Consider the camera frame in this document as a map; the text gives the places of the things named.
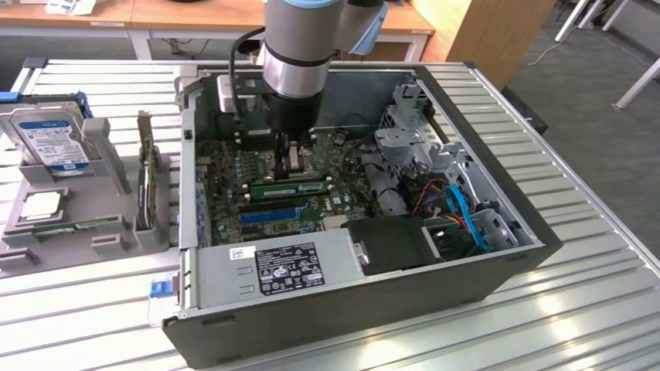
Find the blue hard drive label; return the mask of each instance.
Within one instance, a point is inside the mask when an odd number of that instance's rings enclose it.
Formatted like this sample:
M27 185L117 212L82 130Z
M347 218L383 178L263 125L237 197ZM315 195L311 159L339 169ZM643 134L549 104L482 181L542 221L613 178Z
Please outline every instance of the blue hard drive label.
M83 145L73 138L74 128L70 121L22 122L19 127L26 144L51 169L70 171L90 165Z

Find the warning label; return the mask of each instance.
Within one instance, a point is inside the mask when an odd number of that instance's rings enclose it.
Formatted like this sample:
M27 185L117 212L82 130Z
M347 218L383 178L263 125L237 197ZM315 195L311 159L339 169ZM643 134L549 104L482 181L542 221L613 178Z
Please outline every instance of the warning label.
M326 284L315 244L302 243L255 252L259 288L265 295Z
M71 138L69 121L37 121L19 124L29 144L46 166L55 170L77 170L90 164L83 146Z

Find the robot arm end effector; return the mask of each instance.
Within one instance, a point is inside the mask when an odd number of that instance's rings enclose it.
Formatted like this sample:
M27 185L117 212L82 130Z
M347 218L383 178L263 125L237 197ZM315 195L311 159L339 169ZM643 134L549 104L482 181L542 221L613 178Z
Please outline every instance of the robot arm end effector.
M337 49L369 54L389 6L385 0L267 0L262 96L277 137L277 178L289 177L290 144L313 129Z

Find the slatted metal surface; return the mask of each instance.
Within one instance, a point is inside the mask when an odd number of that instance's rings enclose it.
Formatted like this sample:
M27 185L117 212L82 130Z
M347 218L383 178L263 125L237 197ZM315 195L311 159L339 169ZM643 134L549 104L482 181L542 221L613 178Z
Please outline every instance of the slatted metal surface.
M430 69L565 248L481 303L217 369L658 369L658 261L479 73L451 63ZM83 89L94 113L111 118L123 155L138 148L138 110L155 112L159 146L177 156L173 70L139 61L54 60L35 92ZM21 173L7 140L0 146L2 223ZM178 184L177 162L171 178ZM171 201L175 214L175 189ZM171 250L0 280L0 369L185 369L147 321L149 283L177 264Z

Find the wooden cabinet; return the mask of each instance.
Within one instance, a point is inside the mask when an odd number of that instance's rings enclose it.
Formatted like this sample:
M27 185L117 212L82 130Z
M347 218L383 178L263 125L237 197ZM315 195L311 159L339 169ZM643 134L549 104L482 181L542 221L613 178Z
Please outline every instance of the wooden cabinet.
M474 62L503 88L557 0L411 0L435 28L426 62Z

